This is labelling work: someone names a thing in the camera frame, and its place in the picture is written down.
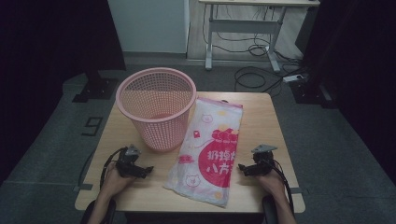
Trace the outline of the white pink printed plastic bag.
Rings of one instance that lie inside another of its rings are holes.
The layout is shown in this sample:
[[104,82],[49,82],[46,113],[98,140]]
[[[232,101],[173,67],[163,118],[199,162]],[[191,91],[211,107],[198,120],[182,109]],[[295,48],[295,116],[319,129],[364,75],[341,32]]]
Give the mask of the white pink printed plastic bag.
[[241,105],[198,98],[164,187],[195,201],[226,206],[242,116]]

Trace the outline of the black curtain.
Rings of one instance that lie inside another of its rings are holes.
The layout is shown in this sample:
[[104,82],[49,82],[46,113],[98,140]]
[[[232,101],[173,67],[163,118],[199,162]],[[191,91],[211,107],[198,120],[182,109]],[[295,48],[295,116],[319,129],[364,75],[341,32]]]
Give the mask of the black curtain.
[[396,0],[319,0],[304,53],[308,90],[327,84],[396,184]]
[[0,0],[0,185],[67,79],[125,68],[109,0]]

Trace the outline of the person's right hand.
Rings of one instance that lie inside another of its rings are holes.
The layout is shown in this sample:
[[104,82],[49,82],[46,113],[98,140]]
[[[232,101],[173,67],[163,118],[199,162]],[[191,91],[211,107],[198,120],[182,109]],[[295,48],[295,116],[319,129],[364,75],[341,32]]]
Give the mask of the person's right hand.
[[274,170],[267,175],[257,175],[256,179],[262,188],[274,197],[285,195],[283,180]]

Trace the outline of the black stand base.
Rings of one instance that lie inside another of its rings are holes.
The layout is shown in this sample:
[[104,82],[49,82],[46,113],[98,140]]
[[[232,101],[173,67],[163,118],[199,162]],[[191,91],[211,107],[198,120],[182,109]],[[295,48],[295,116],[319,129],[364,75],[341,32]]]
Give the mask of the black stand base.
[[327,109],[336,109],[337,104],[324,85],[314,87],[308,82],[295,81],[290,83],[294,100],[297,104],[320,105]]
[[103,78],[97,70],[86,73],[88,79],[83,90],[76,94],[73,103],[87,103],[89,100],[109,100],[117,87],[116,78]]

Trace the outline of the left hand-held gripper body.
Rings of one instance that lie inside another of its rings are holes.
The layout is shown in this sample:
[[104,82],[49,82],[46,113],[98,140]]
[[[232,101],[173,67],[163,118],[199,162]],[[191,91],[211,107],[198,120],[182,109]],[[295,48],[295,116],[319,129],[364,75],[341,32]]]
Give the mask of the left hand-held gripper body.
[[116,167],[121,177],[130,177],[135,173],[140,173],[134,162],[139,158],[141,151],[134,145],[124,147],[120,150],[119,158],[116,162]]

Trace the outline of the person's left hand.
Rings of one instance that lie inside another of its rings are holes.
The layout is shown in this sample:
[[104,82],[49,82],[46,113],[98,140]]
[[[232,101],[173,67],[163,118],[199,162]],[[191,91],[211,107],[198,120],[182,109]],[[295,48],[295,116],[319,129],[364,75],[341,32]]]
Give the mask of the person's left hand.
[[110,200],[122,192],[125,188],[132,185],[135,177],[122,177],[113,161],[107,166],[106,177],[101,187],[98,197],[103,200]]

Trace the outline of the pink plastic mesh basket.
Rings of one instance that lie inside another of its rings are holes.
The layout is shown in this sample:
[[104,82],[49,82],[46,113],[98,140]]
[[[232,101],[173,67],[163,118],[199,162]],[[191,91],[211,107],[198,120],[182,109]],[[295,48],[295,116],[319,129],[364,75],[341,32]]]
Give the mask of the pink plastic mesh basket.
[[165,152],[183,142],[196,98],[189,76],[176,69],[155,67],[123,80],[116,105],[150,149]]

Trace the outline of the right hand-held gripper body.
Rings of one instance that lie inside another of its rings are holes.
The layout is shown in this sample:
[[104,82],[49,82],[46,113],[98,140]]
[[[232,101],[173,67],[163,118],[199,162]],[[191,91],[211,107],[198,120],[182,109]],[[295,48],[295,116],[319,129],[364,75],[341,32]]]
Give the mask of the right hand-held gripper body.
[[275,166],[273,151],[276,147],[260,144],[252,150],[253,160],[255,161],[253,174],[267,175]]

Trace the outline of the grey metal frame desk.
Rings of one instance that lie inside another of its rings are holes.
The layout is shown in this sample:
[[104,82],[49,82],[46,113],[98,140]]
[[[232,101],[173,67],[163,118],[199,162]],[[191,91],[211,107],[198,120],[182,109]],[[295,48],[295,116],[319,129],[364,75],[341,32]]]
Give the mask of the grey metal frame desk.
[[[206,70],[212,69],[212,35],[214,33],[264,34],[272,36],[270,44],[266,48],[266,55],[275,73],[280,72],[280,67],[276,60],[275,45],[280,34],[287,9],[289,7],[319,6],[319,0],[199,0],[199,2],[210,6],[207,33],[208,37],[205,50]],[[239,21],[233,19],[215,19],[214,8],[218,5],[279,7],[280,15],[276,21]]]

